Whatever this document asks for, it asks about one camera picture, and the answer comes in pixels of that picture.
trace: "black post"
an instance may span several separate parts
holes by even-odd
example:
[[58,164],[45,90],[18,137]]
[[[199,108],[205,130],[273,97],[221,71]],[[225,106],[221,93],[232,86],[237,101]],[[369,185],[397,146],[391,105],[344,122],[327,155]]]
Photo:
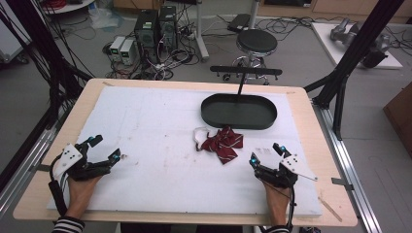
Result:
[[340,128],[346,82],[358,63],[367,55],[369,47],[385,29],[385,26],[402,3],[403,0],[378,1],[372,13],[360,29],[360,32],[336,65],[336,68],[323,79],[304,87],[305,90],[309,92],[324,85],[321,93],[313,99],[313,103],[325,109],[329,107],[330,101],[337,94],[335,114],[333,117],[333,132],[339,140],[342,140]]

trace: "striped cuff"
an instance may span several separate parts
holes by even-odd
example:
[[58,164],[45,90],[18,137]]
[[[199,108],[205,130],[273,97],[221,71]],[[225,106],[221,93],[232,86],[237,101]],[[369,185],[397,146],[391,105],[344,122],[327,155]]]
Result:
[[289,233],[289,230],[286,226],[272,226],[269,229],[266,229],[264,233]]
[[82,233],[84,228],[85,223],[80,221],[79,219],[69,216],[62,216],[55,224],[52,233]]

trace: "dark red cloth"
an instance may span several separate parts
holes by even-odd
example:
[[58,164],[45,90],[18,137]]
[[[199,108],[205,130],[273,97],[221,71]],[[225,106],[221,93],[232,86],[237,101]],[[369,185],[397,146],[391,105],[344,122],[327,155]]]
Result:
[[208,137],[201,148],[207,151],[215,151],[222,164],[225,164],[237,157],[233,148],[243,148],[243,135],[233,132],[233,130],[227,126],[222,130],[218,130],[216,136]]

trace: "black stool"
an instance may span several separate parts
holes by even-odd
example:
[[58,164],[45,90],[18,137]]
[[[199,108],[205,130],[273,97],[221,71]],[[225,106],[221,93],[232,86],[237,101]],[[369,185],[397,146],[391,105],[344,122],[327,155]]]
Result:
[[[232,66],[244,66],[254,68],[266,68],[263,58],[272,54],[278,47],[278,41],[269,32],[249,29],[239,33],[236,40],[237,47],[246,53],[245,56],[239,56],[233,60]],[[230,79],[229,74],[223,75],[223,80],[228,81]],[[246,75],[245,83],[247,80],[264,79],[264,85],[269,85],[269,81],[265,75]]]

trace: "cardboard box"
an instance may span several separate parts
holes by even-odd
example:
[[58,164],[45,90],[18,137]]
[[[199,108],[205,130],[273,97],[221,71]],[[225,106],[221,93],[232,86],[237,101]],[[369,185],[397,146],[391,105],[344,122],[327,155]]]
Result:
[[114,7],[121,10],[160,9],[164,0],[114,0]]
[[387,106],[384,112],[400,141],[412,157],[412,83],[405,87]]

